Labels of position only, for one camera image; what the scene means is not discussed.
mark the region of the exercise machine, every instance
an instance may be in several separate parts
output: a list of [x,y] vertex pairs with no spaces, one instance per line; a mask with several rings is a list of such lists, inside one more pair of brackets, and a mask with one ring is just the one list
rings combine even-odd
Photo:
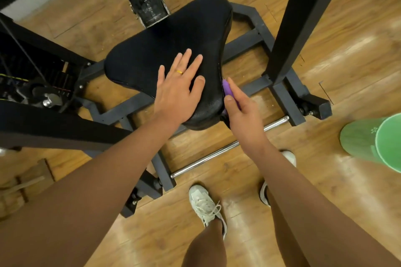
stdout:
[[[11,1],[1,0],[0,8]],[[304,123],[308,115],[321,120],[332,115],[328,100],[311,94],[292,68],[331,0],[288,0],[276,39],[255,8],[228,0],[193,0],[174,13],[168,11],[163,0],[129,1],[145,29],[119,43],[106,59],[97,63],[0,16],[0,34],[4,40],[8,37],[8,44],[18,46],[13,49],[14,53],[22,53],[20,56],[25,57],[26,65],[32,65],[31,69],[36,71],[30,80],[24,78],[26,82],[18,85],[15,81],[20,77],[9,65],[10,59],[14,58],[12,55],[4,57],[11,50],[5,52],[0,46],[0,55],[3,55],[0,60],[5,70],[3,77],[14,80],[13,84],[9,82],[12,89],[8,93],[12,95],[8,94],[0,101],[0,147],[78,149],[91,157],[97,156],[136,129],[129,115],[153,103],[158,66],[164,64],[168,70],[177,53],[188,47],[194,56],[203,55],[197,75],[205,76],[207,83],[194,114],[173,137],[186,129],[203,130],[219,121],[227,121],[223,115],[221,66],[258,45],[269,57],[266,70],[242,89],[252,96],[269,88],[285,114],[265,126],[265,131],[285,122],[297,126]],[[232,20],[248,22],[251,31],[226,44]],[[42,64],[44,59],[64,64],[61,72],[71,76],[73,84],[60,87],[60,83],[43,74],[43,65],[38,67],[36,63]],[[103,74],[140,93],[101,112],[96,102],[81,95],[87,82]],[[89,110],[93,121],[82,119],[71,111],[77,104]],[[118,122],[122,129],[113,126]],[[238,142],[233,142],[173,173],[159,151],[152,159],[158,177],[145,171],[121,214],[125,217],[133,215],[143,196],[157,199],[162,196],[163,189],[167,191],[176,186],[177,176],[236,146]]]

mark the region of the black pad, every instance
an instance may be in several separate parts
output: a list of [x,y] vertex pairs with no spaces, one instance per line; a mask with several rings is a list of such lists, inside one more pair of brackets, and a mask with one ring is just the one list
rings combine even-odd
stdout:
[[160,65],[170,70],[178,52],[192,49],[203,61],[196,74],[206,79],[202,97],[184,125],[206,129],[220,120],[224,109],[221,59],[231,29],[233,9],[227,0],[194,0],[154,26],[119,43],[105,60],[105,74],[122,86],[156,96]]

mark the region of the finger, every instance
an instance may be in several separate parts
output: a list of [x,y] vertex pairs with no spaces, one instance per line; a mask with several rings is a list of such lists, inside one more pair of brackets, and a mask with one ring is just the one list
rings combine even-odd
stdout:
[[192,55],[192,50],[191,49],[187,49],[185,51],[183,57],[181,58],[178,66],[176,68],[176,71],[178,70],[178,71],[181,71],[181,72],[185,72],[185,70],[187,69],[187,66],[188,66],[188,61],[191,58],[191,55]]
[[189,94],[191,101],[193,101],[196,104],[195,108],[201,99],[205,82],[206,81],[202,75],[199,75],[197,78],[195,78],[194,85],[192,87],[192,91]]
[[195,60],[192,62],[192,64],[188,67],[188,69],[185,71],[183,76],[187,78],[189,81],[191,81],[195,74],[197,73],[199,66],[201,65],[203,60],[203,56],[199,54]]
[[176,58],[174,58],[173,64],[171,65],[170,71],[168,71],[167,77],[169,77],[173,72],[177,70],[177,66],[181,61],[181,58],[183,57],[182,53],[178,53]]
[[249,103],[251,102],[251,99],[246,95],[242,90],[235,84],[235,82],[228,77],[227,79],[228,84],[230,85],[231,91],[233,91],[234,98],[238,101],[241,109],[243,111],[247,111],[247,107],[249,106]]
[[159,72],[158,72],[158,76],[157,76],[157,87],[160,87],[161,84],[164,82],[164,79],[165,79],[164,72],[165,72],[165,70],[166,69],[164,68],[163,65],[161,65],[159,67]]
[[237,102],[231,95],[226,95],[224,97],[224,106],[227,110],[229,118],[233,118],[238,114],[242,114],[241,110],[238,108]]

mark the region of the hand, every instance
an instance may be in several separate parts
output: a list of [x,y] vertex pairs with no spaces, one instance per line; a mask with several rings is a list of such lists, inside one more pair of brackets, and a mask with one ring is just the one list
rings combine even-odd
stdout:
[[191,49],[187,49],[184,55],[178,53],[166,77],[164,66],[161,65],[159,68],[154,115],[162,116],[176,128],[194,113],[205,84],[204,77],[198,76],[194,81],[192,91],[189,91],[191,81],[203,60],[203,56],[198,55],[187,68],[191,54]]
[[224,97],[231,131],[238,139],[244,153],[254,159],[263,152],[266,144],[269,143],[263,131],[263,122],[258,110],[258,104],[242,92],[231,78],[228,78],[227,81],[241,107],[240,110],[234,98],[230,95]]

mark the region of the shoe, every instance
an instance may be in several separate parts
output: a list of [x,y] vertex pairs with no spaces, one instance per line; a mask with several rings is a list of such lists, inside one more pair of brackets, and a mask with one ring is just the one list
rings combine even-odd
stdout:
[[[294,167],[297,167],[297,160],[295,158],[295,154],[292,153],[291,151],[282,151],[281,152],[287,160],[292,163]],[[259,191],[259,198],[262,201],[263,204],[267,205],[270,207],[270,203],[268,200],[268,197],[266,196],[266,189],[268,188],[268,184],[266,184],[266,181],[263,182],[262,188]]]
[[205,227],[207,227],[216,217],[221,220],[223,223],[223,239],[225,239],[227,234],[227,224],[220,213],[221,205],[219,203],[215,204],[209,196],[209,192],[201,185],[193,185],[188,193],[192,209],[202,220]]

